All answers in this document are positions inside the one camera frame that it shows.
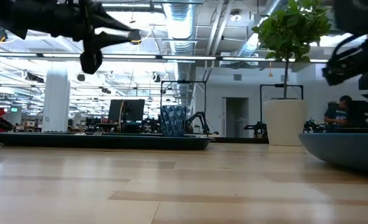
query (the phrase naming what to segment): person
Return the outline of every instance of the person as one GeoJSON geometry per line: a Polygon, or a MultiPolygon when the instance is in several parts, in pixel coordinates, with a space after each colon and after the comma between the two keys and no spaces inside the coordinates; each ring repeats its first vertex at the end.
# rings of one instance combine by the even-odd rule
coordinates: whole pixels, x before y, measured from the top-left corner
{"type": "Polygon", "coordinates": [[[348,125],[348,106],[352,101],[350,96],[340,97],[339,104],[334,104],[328,108],[324,115],[324,121],[328,124],[328,129],[340,128],[348,125]]]}

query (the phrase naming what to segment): computer monitor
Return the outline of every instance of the computer monitor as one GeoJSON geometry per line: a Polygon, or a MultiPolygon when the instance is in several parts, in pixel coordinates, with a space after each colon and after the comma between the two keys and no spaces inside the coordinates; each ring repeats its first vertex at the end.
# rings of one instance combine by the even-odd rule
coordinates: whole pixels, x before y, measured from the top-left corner
{"type": "Polygon", "coordinates": [[[111,100],[109,105],[108,120],[118,121],[121,105],[124,102],[122,109],[121,120],[126,121],[142,121],[144,114],[145,100],[111,100]]]}

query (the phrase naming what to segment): green leaves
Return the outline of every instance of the green leaves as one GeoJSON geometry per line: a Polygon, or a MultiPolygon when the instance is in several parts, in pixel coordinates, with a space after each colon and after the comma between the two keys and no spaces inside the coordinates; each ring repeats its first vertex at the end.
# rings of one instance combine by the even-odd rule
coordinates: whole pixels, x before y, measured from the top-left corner
{"type": "Polygon", "coordinates": [[[288,4],[289,4],[289,8],[297,9],[297,2],[295,0],[289,0],[288,4]]]}
{"type": "Polygon", "coordinates": [[[295,60],[295,62],[303,62],[303,63],[310,63],[310,58],[308,56],[302,56],[295,60]]]}
{"type": "Polygon", "coordinates": [[[305,9],[311,9],[311,7],[313,6],[312,0],[298,0],[298,1],[300,5],[304,7],[305,9]]]}
{"type": "Polygon", "coordinates": [[[299,15],[292,15],[289,17],[288,21],[287,21],[287,26],[291,27],[291,26],[295,26],[299,20],[300,16],[299,15]]]}
{"type": "Polygon", "coordinates": [[[296,35],[292,35],[292,43],[297,46],[297,47],[300,47],[301,46],[301,43],[298,41],[298,38],[296,35]]]}
{"type": "Polygon", "coordinates": [[[252,28],[252,30],[253,30],[253,32],[255,32],[256,34],[258,34],[259,33],[259,31],[260,31],[260,27],[253,27],[252,28]]]}
{"type": "Polygon", "coordinates": [[[259,35],[260,47],[269,49],[266,58],[295,57],[296,62],[309,62],[310,43],[320,41],[331,28],[326,8],[318,0],[288,0],[288,6],[277,10],[252,30],[259,35]]]}
{"type": "Polygon", "coordinates": [[[267,54],[267,56],[265,56],[265,59],[270,59],[270,58],[273,58],[273,57],[275,57],[275,52],[269,52],[267,54]]]}
{"type": "Polygon", "coordinates": [[[276,10],[274,13],[271,14],[271,16],[277,16],[278,18],[282,18],[285,15],[284,10],[276,10]]]}

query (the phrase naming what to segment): blue-gray platform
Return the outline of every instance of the blue-gray platform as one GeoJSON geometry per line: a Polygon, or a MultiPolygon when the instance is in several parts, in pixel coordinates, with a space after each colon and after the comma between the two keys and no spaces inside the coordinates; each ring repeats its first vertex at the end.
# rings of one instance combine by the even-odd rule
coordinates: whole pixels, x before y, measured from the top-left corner
{"type": "Polygon", "coordinates": [[[301,143],[317,158],[368,171],[368,133],[299,134],[301,143]]]}

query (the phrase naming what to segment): black metal frame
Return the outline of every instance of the black metal frame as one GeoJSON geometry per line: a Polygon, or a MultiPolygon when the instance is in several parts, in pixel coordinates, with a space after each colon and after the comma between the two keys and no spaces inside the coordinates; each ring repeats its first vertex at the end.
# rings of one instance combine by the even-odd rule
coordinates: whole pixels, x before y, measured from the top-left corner
{"type": "MultiPolygon", "coordinates": [[[[263,122],[263,99],[262,89],[263,86],[273,86],[275,88],[283,88],[283,84],[261,84],[260,85],[260,121],[263,122]]],[[[301,100],[304,100],[304,86],[303,85],[287,85],[288,87],[300,87],[301,89],[301,100]]]]}
{"type": "Polygon", "coordinates": [[[205,86],[205,100],[204,100],[204,111],[205,112],[205,122],[207,122],[206,120],[206,104],[207,104],[207,99],[206,99],[206,81],[189,81],[189,80],[177,80],[177,81],[160,81],[160,110],[162,109],[162,95],[163,95],[163,84],[164,83],[177,83],[177,84],[189,84],[189,83],[203,83],[203,85],[205,86]]]}

